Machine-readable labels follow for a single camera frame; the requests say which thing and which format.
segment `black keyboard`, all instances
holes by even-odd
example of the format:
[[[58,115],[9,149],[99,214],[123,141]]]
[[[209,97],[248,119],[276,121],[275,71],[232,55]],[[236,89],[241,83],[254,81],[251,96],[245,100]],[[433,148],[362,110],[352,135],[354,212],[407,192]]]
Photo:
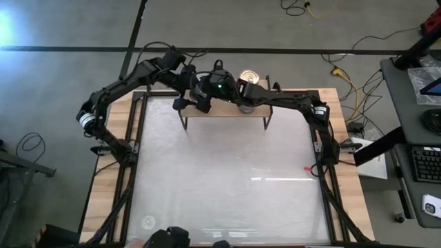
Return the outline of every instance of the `black keyboard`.
[[[441,150],[440,148],[411,146],[414,165],[414,179],[423,183],[441,183]]]

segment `concrete floor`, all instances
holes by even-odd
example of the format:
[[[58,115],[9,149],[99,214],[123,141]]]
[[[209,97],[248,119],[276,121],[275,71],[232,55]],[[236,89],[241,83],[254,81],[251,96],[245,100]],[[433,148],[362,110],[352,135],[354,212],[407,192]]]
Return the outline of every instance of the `concrete floor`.
[[[0,45],[127,46],[140,2],[3,0]],[[314,19],[308,14],[288,17],[274,0],[150,0],[136,46],[158,40],[185,47],[349,49],[368,34],[385,36],[418,27],[437,4],[434,0],[339,0],[336,7],[331,6],[330,0],[313,1],[313,10],[325,15]],[[418,38],[418,32],[411,31],[386,41],[366,40],[357,48],[406,49]],[[74,117],[92,91],[117,78],[124,56],[0,51],[0,137],[13,151],[25,133],[40,133],[47,148],[39,162],[57,168],[54,178],[35,178],[13,242],[31,241],[46,223],[78,230],[96,161],[89,147],[96,141],[83,137]],[[361,86],[385,58],[348,56],[338,65]],[[336,87],[340,95],[348,90],[344,81],[329,75],[332,67],[319,55],[208,54],[195,64],[199,70],[209,69],[215,59],[224,60],[233,75],[249,68],[270,75],[283,87]],[[386,86],[381,85],[377,93],[384,97],[367,116],[388,132],[398,126],[398,120]],[[350,97],[343,104],[352,106],[354,101]],[[391,221],[390,213],[401,211],[395,192],[365,192],[365,196],[380,242],[420,247],[441,243],[439,229],[423,229],[414,220]]]

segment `wooden table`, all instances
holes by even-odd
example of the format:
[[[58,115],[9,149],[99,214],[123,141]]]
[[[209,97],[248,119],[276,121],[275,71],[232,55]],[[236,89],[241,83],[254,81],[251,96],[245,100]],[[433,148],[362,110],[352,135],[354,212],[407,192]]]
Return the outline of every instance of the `wooden table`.
[[[348,138],[345,120],[343,118],[336,89],[289,90],[318,90],[320,100],[326,102],[331,108],[330,121],[334,128],[335,139],[341,143]],[[115,101],[111,106],[107,128],[118,138],[124,138],[125,136],[131,104],[132,93],[129,93]],[[139,112],[135,114],[135,119],[139,119]],[[136,130],[137,126],[135,125],[133,132],[135,133]],[[340,160],[354,163],[353,156],[350,154],[341,154]],[[114,159],[111,155],[102,156],[98,160],[96,169],[100,169],[113,161]],[[335,168],[345,211],[349,214],[357,227],[360,228],[363,234],[366,237],[374,240],[371,221],[369,220],[365,197],[363,196],[360,180],[358,178],[357,168],[353,165],[346,165],[344,163],[339,163],[335,166]],[[110,213],[118,170],[119,166],[116,164],[115,166],[107,168],[95,176],[87,205],[87,211],[85,213],[85,220],[82,226],[81,241],[86,241],[91,238]],[[335,213],[335,211],[332,212],[332,218],[334,220],[334,225],[336,226],[337,239],[342,240],[339,228],[340,223],[338,215]],[[117,228],[115,238],[118,239],[119,230],[121,228],[121,218],[119,218],[116,223]]]

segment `metal can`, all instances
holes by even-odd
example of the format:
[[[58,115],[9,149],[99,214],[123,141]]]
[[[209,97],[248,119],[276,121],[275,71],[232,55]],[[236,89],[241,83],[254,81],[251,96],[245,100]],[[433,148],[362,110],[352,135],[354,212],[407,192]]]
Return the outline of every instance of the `metal can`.
[[[252,70],[243,70],[240,73],[239,78],[244,80],[245,82],[254,84],[258,83],[260,79],[259,75]],[[254,111],[254,107],[240,105],[239,110],[240,112],[242,112],[242,114],[251,114]]]

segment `caster wheel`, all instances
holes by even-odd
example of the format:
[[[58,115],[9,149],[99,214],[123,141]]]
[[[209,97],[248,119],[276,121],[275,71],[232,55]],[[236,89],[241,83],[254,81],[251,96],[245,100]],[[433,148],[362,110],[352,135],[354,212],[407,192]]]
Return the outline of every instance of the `caster wheel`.
[[[395,215],[395,221],[398,223],[403,223],[406,220],[404,213]]]

